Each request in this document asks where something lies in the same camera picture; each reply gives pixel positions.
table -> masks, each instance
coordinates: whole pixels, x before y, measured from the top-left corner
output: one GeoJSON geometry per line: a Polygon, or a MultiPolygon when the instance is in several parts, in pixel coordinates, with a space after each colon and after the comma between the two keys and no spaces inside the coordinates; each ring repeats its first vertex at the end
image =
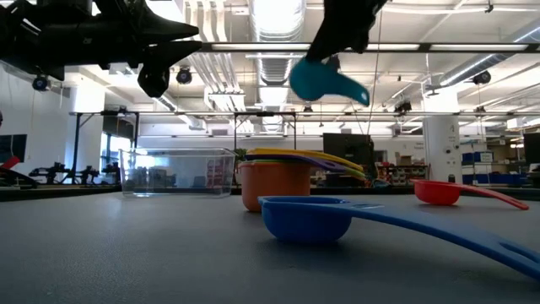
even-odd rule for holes
{"type": "MultiPolygon", "coordinates": [[[[401,205],[540,251],[540,204],[401,205]]],[[[539,303],[540,283],[475,252],[354,220],[337,244],[276,241],[239,196],[127,199],[120,193],[0,203],[0,303],[539,303]]]]}

clear plastic container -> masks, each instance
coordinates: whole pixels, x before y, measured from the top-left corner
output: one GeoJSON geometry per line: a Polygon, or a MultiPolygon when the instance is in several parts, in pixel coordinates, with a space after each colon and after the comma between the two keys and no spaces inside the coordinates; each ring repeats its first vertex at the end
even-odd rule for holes
{"type": "Polygon", "coordinates": [[[127,197],[230,195],[235,153],[221,148],[120,151],[121,188],[127,197]]]}

red measuring cup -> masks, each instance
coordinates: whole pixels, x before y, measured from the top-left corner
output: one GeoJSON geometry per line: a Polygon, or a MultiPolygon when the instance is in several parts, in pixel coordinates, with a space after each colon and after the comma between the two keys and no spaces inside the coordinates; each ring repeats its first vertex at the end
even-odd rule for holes
{"type": "Polygon", "coordinates": [[[472,193],[479,193],[491,198],[497,198],[503,202],[511,204],[521,210],[529,210],[529,206],[519,200],[498,193],[496,191],[473,187],[453,182],[436,182],[426,180],[412,180],[414,182],[414,194],[416,197],[428,204],[450,206],[457,202],[462,190],[472,193]]]}

white pillar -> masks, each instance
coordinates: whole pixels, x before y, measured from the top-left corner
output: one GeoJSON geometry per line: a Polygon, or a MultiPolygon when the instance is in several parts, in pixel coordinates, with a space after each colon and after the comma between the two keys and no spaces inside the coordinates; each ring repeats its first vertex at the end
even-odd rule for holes
{"type": "MultiPolygon", "coordinates": [[[[98,112],[105,107],[105,88],[92,81],[79,85],[71,89],[71,99],[75,112],[98,112]]],[[[81,117],[83,123],[88,116],[81,117]]],[[[67,167],[71,168],[73,163],[73,146],[75,141],[76,117],[71,117],[68,121],[70,130],[69,139],[66,142],[67,167]]],[[[81,128],[78,135],[78,156],[77,171],[83,170],[86,166],[93,166],[100,170],[101,133],[103,132],[103,117],[95,115],[90,118],[81,128]]]]}
{"type": "MultiPolygon", "coordinates": [[[[424,110],[430,112],[458,112],[457,94],[452,89],[436,96],[424,97],[424,110]]],[[[430,165],[429,179],[463,182],[462,153],[459,141],[458,116],[432,116],[424,119],[426,163],[430,165]]]]}

red object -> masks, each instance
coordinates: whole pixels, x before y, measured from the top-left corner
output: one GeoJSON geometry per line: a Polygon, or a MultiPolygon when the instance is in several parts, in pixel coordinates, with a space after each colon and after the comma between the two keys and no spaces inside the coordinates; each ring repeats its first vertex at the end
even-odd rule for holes
{"type": "Polygon", "coordinates": [[[497,198],[503,202],[511,204],[521,210],[529,210],[529,206],[515,198],[511,198],[503,193],[473,187],[468,185],[456,184],[453,182],[435,182],[426,180],[411,180],[414,182],[414,194],[416,197],[428,204],[450,206],[457,202],[462,190],[483,194],[491,198],[497,198]]]}
{"type": "Polygon", "coordinates": [[[8,161],[3,163],[0,167],[2,167],[4,169],[11,169],[11,168],[15,167],[15,165],[17,165],[19,162],[20,162],[19,157],[13,156],[8,161]]]}
{"type": "Polygon", "coordinates": [[[309,196],[311,165],[287,162],[243,162],[242,203],[251,212],[261,212],[260,196],[309,196]]]}

